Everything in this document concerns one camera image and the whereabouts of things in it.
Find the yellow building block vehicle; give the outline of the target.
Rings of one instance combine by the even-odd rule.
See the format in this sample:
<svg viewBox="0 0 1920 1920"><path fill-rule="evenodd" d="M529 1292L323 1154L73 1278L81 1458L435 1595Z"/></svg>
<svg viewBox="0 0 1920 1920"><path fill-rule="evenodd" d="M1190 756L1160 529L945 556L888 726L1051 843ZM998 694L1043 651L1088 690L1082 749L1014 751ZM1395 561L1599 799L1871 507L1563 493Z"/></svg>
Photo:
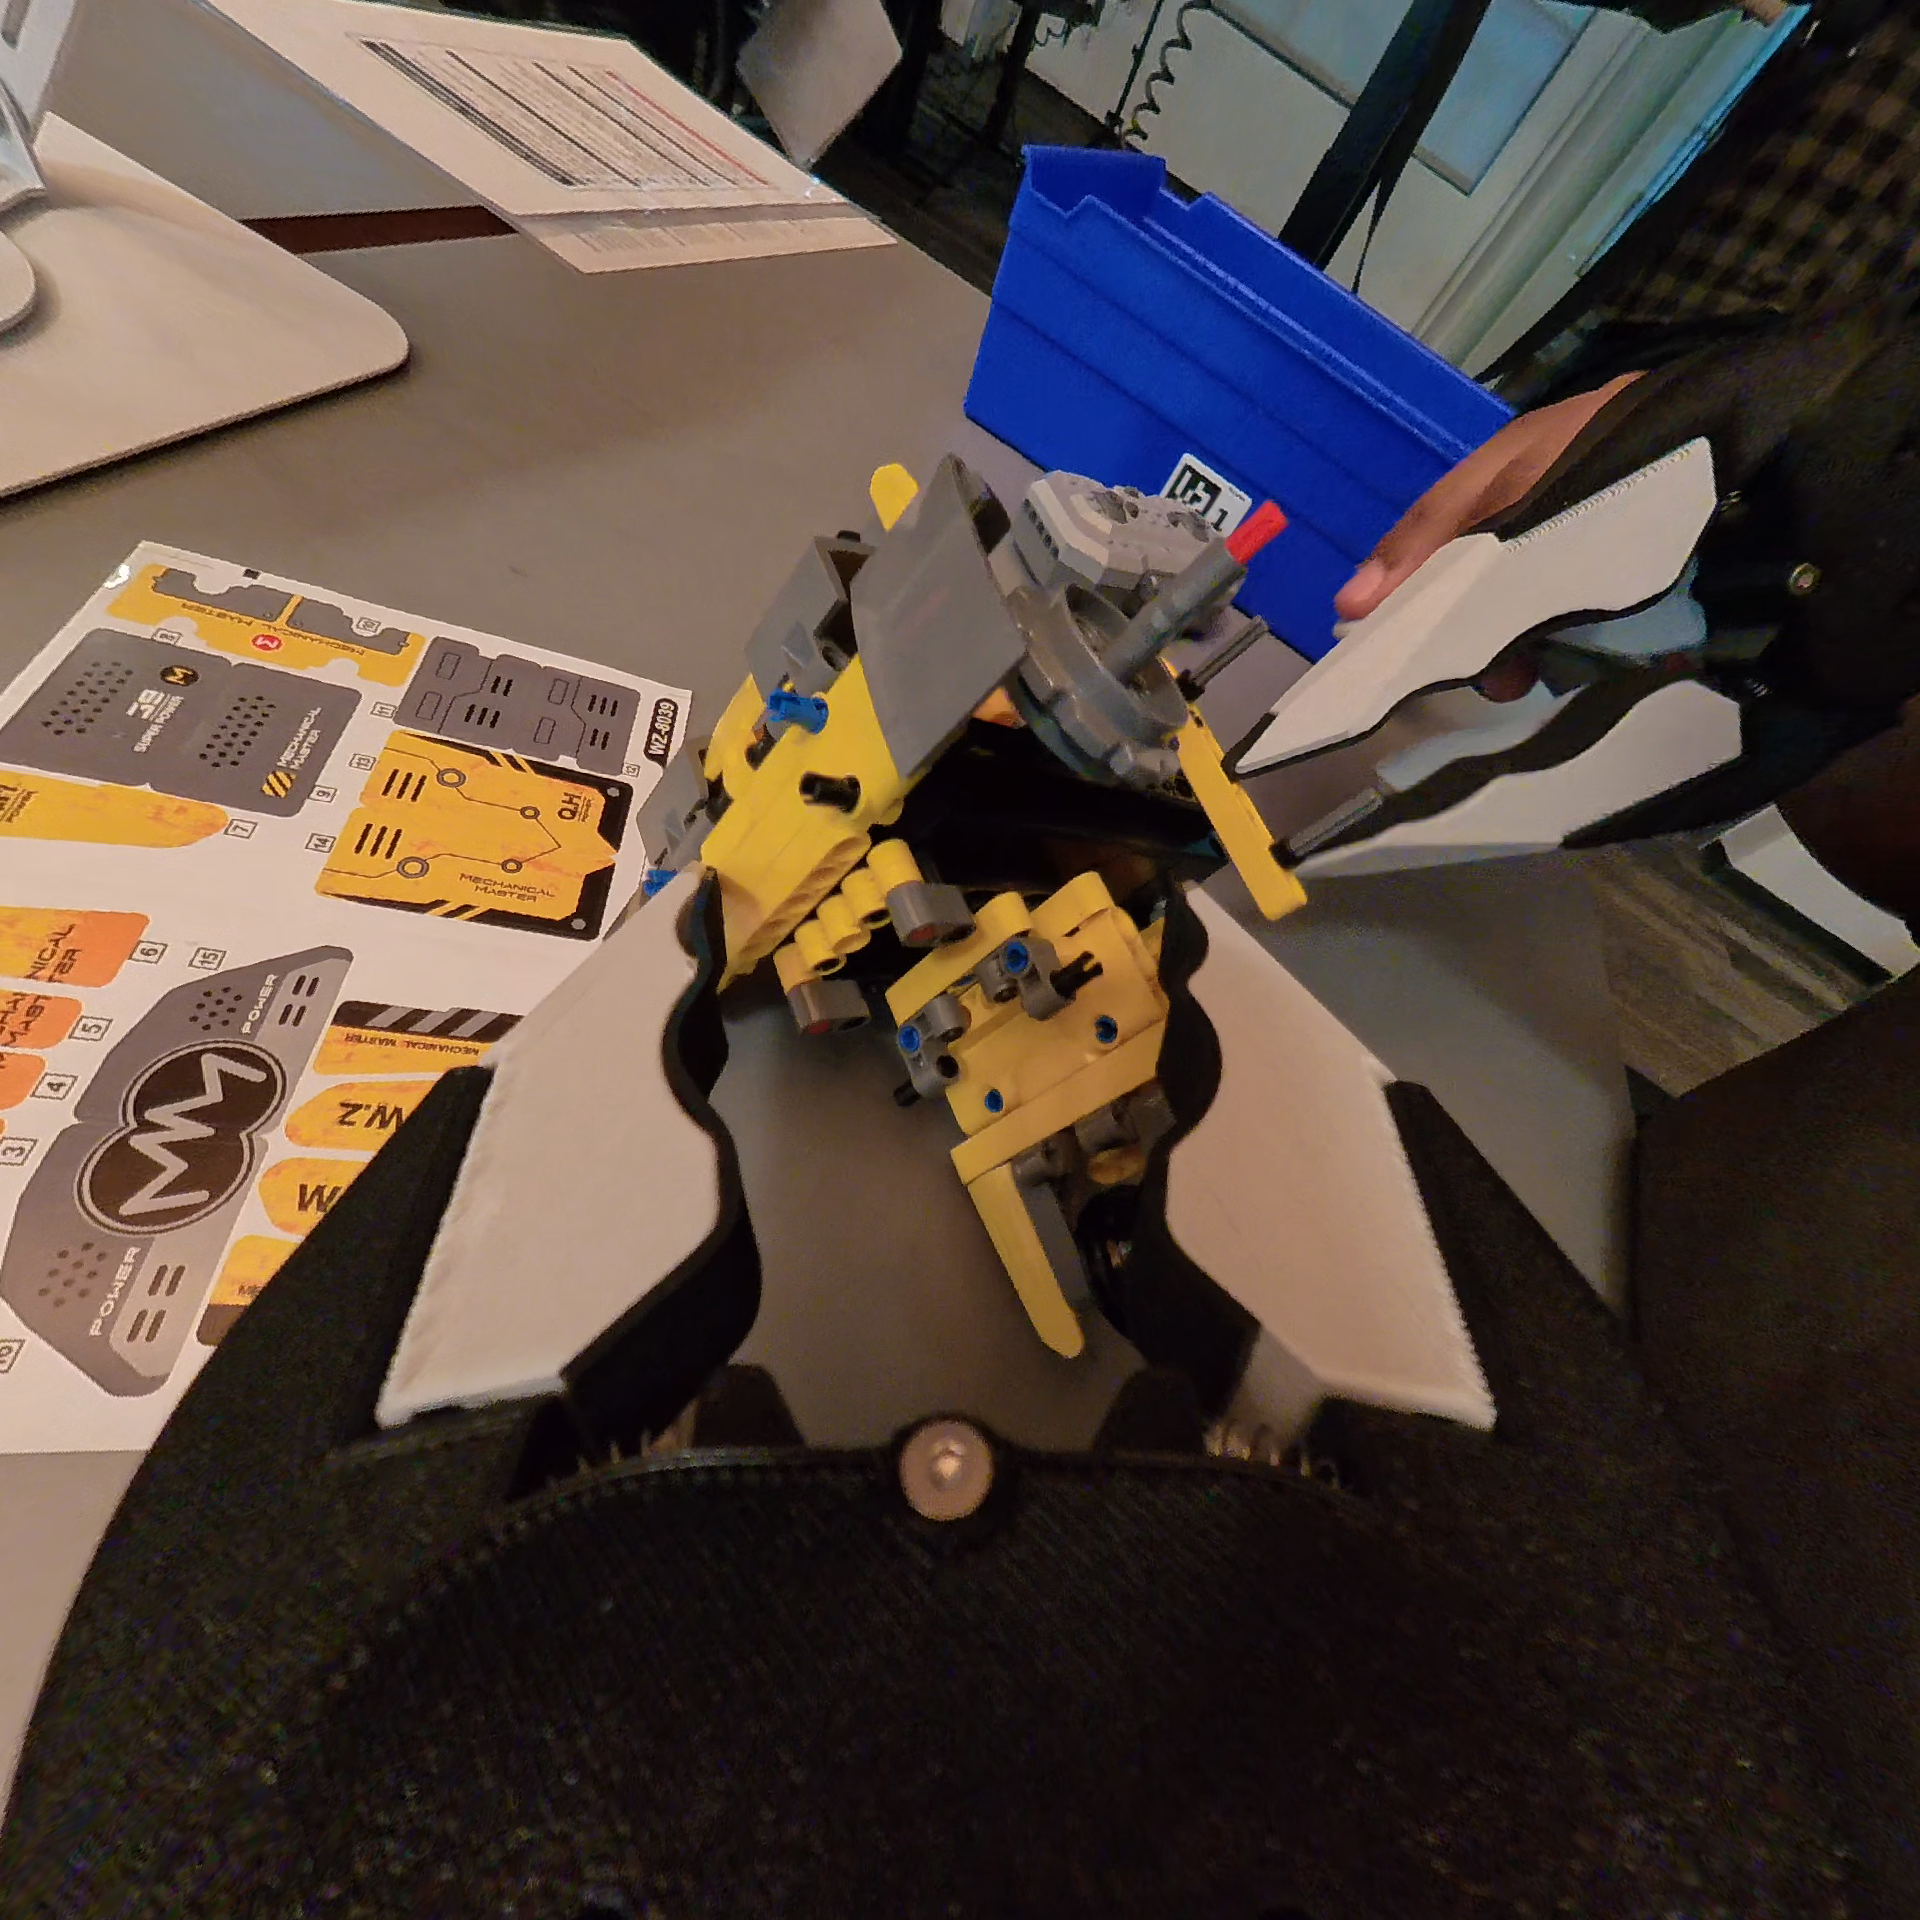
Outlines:
<svg viewBox="0 0 1920 1920"><path fill-rule="evenodd" d="M888 1013L896 1100L946 1103L1027 1319L1078 1355L1171 1127L1161 886L1232 865L1268 918L1305 900L1201 708L1267 638L1232 603L1284 514L1222 534L1067 470L1008 509L955 457L879 469L872 514L804 550L638 831L718 878L726 980L774 963L808 1036Z"/></svg>

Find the black stand legs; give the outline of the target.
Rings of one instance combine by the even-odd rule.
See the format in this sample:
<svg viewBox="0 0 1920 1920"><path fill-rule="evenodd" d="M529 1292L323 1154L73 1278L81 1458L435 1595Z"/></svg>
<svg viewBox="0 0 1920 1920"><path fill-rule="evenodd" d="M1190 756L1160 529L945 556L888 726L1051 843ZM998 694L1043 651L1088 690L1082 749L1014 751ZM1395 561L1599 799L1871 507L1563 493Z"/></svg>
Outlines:
<svg viewBox="0 0 1920 1920"><path fill-rule="evenodd" d="M1360 260L1375 243L1414 153L1464 67L1488 3L1411 3L1346 123L1313 169L1280 243L1327 269L1372 207Z"/></svg>

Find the dark checkered fabric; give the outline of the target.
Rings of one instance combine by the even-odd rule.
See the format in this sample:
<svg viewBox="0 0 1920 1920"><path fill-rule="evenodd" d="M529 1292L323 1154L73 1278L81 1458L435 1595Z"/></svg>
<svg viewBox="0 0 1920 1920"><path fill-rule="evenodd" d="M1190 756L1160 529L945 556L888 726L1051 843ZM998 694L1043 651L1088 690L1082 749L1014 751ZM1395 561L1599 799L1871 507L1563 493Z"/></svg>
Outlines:
<svg viewBox="0 0 1920 1920"><path fill-rule="evenodd" d="M1849 20L1808 86L1758 106L1703 164L1687 219L1594 317L1569 394L1915 291L1915 4Z"/></svg>

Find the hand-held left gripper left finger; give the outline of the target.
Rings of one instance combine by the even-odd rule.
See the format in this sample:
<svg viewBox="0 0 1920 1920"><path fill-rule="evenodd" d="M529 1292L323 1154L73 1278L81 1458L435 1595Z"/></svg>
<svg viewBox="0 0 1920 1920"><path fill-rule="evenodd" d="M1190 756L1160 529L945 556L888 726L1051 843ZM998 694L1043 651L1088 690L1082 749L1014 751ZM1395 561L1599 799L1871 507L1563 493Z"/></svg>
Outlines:
<svg viewBox="0 0 1920 1920"><path fill-rule="evenodd" d="M727 959L718 886L668 885L496 1050L382 1427L561 1396L576 1428L663 1428L751 1333L762 1265L712 1103Z"/></svg>

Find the yellow grey sticker sheet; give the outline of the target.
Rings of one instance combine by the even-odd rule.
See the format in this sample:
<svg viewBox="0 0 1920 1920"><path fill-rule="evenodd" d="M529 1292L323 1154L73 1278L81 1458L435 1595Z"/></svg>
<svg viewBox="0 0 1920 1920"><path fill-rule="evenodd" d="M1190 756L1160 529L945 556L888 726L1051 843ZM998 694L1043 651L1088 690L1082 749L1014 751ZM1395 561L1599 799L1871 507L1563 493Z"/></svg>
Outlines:
<svg viewBox="0 0 1920 1920"><path fill-rule="evenodd" d="M2 1449L143 1451L604 937L688 694L164 543L6 685Z"/></svg>

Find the person's right hand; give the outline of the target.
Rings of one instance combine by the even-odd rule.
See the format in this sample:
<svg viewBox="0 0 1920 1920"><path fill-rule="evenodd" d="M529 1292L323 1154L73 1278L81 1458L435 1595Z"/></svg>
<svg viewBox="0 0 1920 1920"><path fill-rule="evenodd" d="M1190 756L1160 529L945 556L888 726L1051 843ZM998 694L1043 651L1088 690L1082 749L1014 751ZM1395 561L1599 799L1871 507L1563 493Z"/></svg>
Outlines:
<svg viewBox="0 0 1920 1920"><path fill-rule="evenodd" d="M1512 419L1432 485L1382 538L1336 596L1338 620L1369 617L1434 553L1521 503L1586 423L1639 377L1639 371L1623 373L1599 388Z"/></svg>

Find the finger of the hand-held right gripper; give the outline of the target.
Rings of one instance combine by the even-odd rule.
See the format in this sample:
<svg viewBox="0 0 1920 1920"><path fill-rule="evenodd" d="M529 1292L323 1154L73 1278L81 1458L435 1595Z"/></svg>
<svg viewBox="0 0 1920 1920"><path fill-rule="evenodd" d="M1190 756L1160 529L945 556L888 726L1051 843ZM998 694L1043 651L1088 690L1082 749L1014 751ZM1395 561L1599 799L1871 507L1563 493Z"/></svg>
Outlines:
<svg viewBox="0 0 1920 1920"><path fill-rule="evenodd" d="M1615 679L1534 734L1438 766L1388 796L1375 829L1322 847L1305 878L1526 858L1735 762L1743 707L1698 679Z"/></svg>
<svg viewBox="0 0 1920 1920"><path fill-rule="evenodd" d="M1230 770L1260 774L1345 747L1408 699L1474 682L1529 634L1667 595L1718 498L1713 443L1694 439L1522 534L1455 539L1276 699Z"/></svg>

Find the printed paper sheet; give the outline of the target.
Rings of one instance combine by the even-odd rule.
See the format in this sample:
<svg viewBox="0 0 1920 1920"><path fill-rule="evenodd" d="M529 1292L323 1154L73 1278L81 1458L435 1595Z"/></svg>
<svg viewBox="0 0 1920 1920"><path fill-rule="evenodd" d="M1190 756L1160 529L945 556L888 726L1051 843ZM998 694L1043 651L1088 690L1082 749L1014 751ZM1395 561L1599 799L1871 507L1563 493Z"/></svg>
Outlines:
<svg viewBox="0 0 1920 1920"><path fill-rule="evenodd" d="M214 9L579 273L895 241L626 38L399 4Z"/></svg>

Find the white monitor stand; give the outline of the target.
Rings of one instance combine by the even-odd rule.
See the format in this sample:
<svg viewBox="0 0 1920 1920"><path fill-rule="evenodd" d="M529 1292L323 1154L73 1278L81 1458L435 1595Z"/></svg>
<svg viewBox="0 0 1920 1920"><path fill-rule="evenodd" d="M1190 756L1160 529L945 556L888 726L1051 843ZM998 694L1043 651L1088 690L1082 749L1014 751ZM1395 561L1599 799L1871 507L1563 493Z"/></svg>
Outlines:
<svg viewBox="0 0 1920 1920"><path fill-rule="evenodd" d="M73 3L6 4L2 493L401 369L370 300L58 116Z"/></svg>

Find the blue storage bin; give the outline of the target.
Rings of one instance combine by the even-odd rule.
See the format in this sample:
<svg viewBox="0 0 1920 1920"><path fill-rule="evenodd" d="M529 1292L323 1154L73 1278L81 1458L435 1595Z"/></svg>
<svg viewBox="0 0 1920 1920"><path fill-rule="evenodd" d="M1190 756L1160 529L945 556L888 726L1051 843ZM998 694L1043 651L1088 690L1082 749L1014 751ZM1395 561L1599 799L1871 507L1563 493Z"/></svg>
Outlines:
<svg viewBox="0 0 1920 1920"><path fill-rule="evenodd" d="M1241 603L1302 657L1379 538L1508 407L1160 157L1032 147L967 415L1040 469L1288 530Z"/></svg>

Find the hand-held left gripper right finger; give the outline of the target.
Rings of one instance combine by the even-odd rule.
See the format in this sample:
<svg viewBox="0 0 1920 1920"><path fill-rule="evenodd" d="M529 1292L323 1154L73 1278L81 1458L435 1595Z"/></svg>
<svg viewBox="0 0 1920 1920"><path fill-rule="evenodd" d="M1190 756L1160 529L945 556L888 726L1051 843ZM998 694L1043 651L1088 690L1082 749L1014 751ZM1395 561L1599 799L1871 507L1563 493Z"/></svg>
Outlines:
<svg viewBox="0 0 1920 1920"><path fill-rule="evenodd" d="M1388 1069L1232 915L1190 894L1194 988L1222 1077L1171 1150L1176 1244L1258 1321L1225 1414L1305 1428L1324 1399L1492 1428L1460 1314L1385 1090Z"/></svg>

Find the dark grey axle pin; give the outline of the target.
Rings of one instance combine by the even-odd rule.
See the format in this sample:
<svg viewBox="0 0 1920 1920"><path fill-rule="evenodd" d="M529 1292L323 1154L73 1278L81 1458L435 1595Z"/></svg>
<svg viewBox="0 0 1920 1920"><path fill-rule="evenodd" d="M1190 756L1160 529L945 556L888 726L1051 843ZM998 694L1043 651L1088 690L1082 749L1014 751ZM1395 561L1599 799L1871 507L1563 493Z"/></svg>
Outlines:
<svg viewBox="0 0 1920 1920"><path fill-rule="evenodd" d="M1379 811L1383 810L1388 796L1383 788L1369 783L1360 794L1352 796L1348 799L1332 806L1327 817L1294 831L1284 834L1276 842L1273 852L1283 866L1297 868L1311 855L1320 852L1322 847L1336 847L1364 831L1372 831L1369 825Z"/></svg>

